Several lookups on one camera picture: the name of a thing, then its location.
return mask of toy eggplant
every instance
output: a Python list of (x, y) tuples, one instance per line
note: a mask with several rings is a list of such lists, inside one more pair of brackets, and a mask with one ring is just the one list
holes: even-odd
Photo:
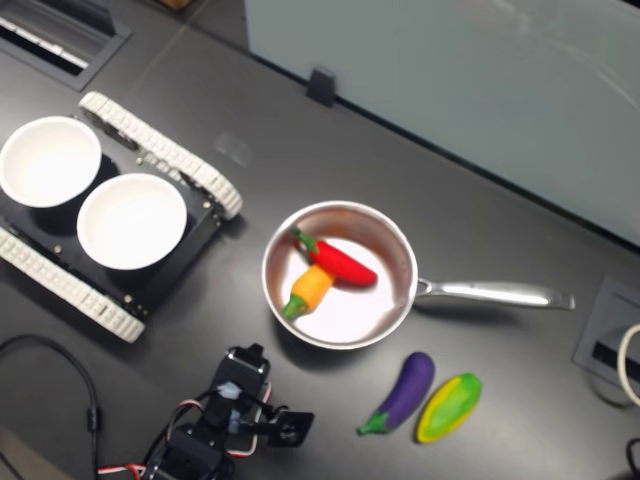
[(358, 433), (388, 433), (402, 424), (423, 402), (434, 375), (435, 365), (429, 355), (409, 355), (393, 390)]

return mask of stainless steel pot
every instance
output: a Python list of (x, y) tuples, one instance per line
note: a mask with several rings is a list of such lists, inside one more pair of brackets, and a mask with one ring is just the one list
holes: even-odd
[[(294, 225), (374, 270), (376, 285), (363, 289), (338, 282), (314, 312), (294, 321), (284, 318), (281, 311), (291, 286), (309, 267), (289, 234)], [(436, 283), (419, 278), (411, 245), (397, 225), (371, 207), (344, 201), (311, 205), (284, 221), (264, 253), (262, 284), (273, 314), (287, 330), (305, 342), (333, 350), (382, 340), (402, 323), (417, 296), (445, 295), (532, 308), (575, 307), (572, 295), (535, 285)]]

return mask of dark gray table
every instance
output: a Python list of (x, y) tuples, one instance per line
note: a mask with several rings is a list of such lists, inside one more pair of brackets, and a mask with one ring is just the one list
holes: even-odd
[[(637, 412), (597, 399), (571, 357), (603, 276), (640, 288), (637, 256), (348, 110), (314, 104), (299, 85), (161, 10), (113, 3), (136, 33), (90, 88), (210, 159), (245, 207), (133, 346), (89, 320), (51, 313), (39, 305), (39, 288), (0, 264), (1, 337), (51, 335), (94, 375), (105, 408), (103, 464), (140, 461), (172, 405), (208, 385), (225, 349), (259, 342), (272, 362), (274, 402), (314, 411), (317, 420), (302, 449), (263, 448), (239, 462), (239, 479), (604, 480), (626, 469), (623, 448), (639, 433)], [(0, 140), (28, 120), (72, 111), (79, 98), (0, 55)], [(248, 163), (216, 151), (223, 133), (250, 147)], [(342, 354), (307, 347), (272, 318), (260, 262), (286, 216), (328, 199), (357, 200), (395, 219), (426, 278), (545, 284), (573, 291), (578, 308), (427, 302), (374, 347)], [(433, 356), (437, 382), (476, 373), (485, 386), (477, 411), (430, 446), (411, 442), (412, 422), (392, 436), (358, 438), (355, 427), (415, 350)], [(87, 478), (86, 394), (74, 375), (45, 352), (2, 360), (1, 421)]]

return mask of toy vegetable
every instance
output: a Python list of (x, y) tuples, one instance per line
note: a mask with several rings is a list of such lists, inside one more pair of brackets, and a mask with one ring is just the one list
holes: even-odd
[(298, 227), (293, 227), (291, 233), (300, 239), (314, 263), (333, 273), (337, 278), (364, 287), (373, 285), (378, 280), (373, 270), (327, 242), (305, 235)]
[(473, 373), (453, 377), (427, 403), (418, 424), (417, 440), (434, 442), (453, 432), (471, 415), (481, 392), (482, 383)]
[(292, 319), (301, 313), (315, 310), (335, 278), (335, 275), (323, 270), (319, 265), (311, 265), (291, 287), (291, 297), (282, 309), (282, 314)]
[(409, 355), (395, 387), (358, 433), (388, 433), (409, 418), (427, 395), (435, 371), (433, 360), (426, 353)]

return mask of toy red chili pepper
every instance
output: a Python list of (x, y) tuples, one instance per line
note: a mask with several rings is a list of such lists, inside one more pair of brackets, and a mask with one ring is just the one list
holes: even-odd
[(373, 270), (327, 242), (305, 235), (298, 227), (293, 227), (291, 233), (303, 243), (311, 260), (337, 278), (364, 287), (373, 285), (378, 280), (378, 275)]

